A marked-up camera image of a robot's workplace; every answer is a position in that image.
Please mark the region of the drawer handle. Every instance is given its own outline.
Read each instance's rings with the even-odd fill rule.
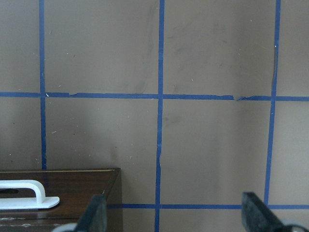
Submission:
[[[46,197],[44,186],[36,180],[0,180],[0,189],[32,189],[36,197],[1,198],[3,209],[48,209],[57,205],[59,197]]]

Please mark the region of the blue grid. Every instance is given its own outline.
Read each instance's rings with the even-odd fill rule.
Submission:
[[[162,146],[162,116],[163,103],[165,99],[179,100],[222,100],[222,101],[270,101],[270,121],[268,133],[267,166],[265,177],[264,202],[270,209],[309,209],[309,205],[269,205],[269,185],[272,162],[272,146],[275,124],[276,102],[309,102],[309,97],[276,96],[279,38],[280,38],[280,13],[281,0],[276,0],[276,18],[274,34],[275,64],[271,96],[251,96],[234,99],[232,95],[184,95],[184,94],[163,94],[163,68],[164,68],[164,8],[165,0],[160,0],[159,8],[159,50],[158,50],[158,94],[123,94],[123,93],[69,93],[45,92],[44,73],[44,0],[39,0],[39,35],[40,35],[40,93],[33,92],[0,92],[0,97],[19,98],[40,98],[41,99],[41,142],[42,142],[42,169],[47,169],[46,158],[46,118],[45,118],[45,98],[107,98],[107,99],[158,99],[157,117],[157,153],[156,153],[156,184],[155,184],[155,204],[122,204],[109,205],[109,208],[129,208],[129,209],[154,209],[155,226],[154,231],[159,232],[160,210],[161,209],[241,209],[239,204],[161,204],[160,203],[160,183],[161,183],[161,146]]]

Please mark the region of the brown wooden box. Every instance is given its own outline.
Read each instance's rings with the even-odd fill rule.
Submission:
[[[77,222],[93,195],[104,194],[107,205],[121,204],[120,169],[0,172],[0,180],[32,179],[41,182],[47,197],[58,196],[51,209],[0,210],[0,231],[50,232],[58,225]],[[0,198],[35,197],[31,189],[0,191]],[[122,209],[108,210],[108,232],[121,232]]]

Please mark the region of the white plastic handle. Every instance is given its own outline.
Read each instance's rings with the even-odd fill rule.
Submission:
[[[1,209],[46,209],[57,205],[59,197],[46,197],[44,186],[36,180],[0,180],[0,189],[32,189],[36,197],[1,198]]]

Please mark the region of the vertical blue tape strip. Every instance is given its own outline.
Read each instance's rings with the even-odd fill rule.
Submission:
[[[281,0],[276,0],[276,19],[275,19],[275,62],[274,62],[274,76],[271,89],[270,100],[270,116],[269,116],[269,133],[268,133],[268,149],[267,149],[267,163],[266,163],[266,176],[265,176],[265,190],[264,190],[264,203],[268,204],[269,201],[269,186],[272,162],[272,147],[274,137],[275,125],[275,112],[276,112],[276,94],[277,94],[277,77],[278,77],[278,57],[279,57],[279,37],[280,37],[280,12]]]
[[[163,120],[163,64],[164,64],[164,0],[159,7],[159,50],[158,50],[158,118],[157,118],[157,151],[155,172],[155,217],[154,232],[160,230],[160,195],[161,195],[161,165],[162,151],[162,120]]]
[[[44,51],[44,0],[39,0],[39,36],[40,36],[40,92],[41,92],[41,146],[42,169],[45,170],[46,160],[46,117],[45,117],[45,51]]]

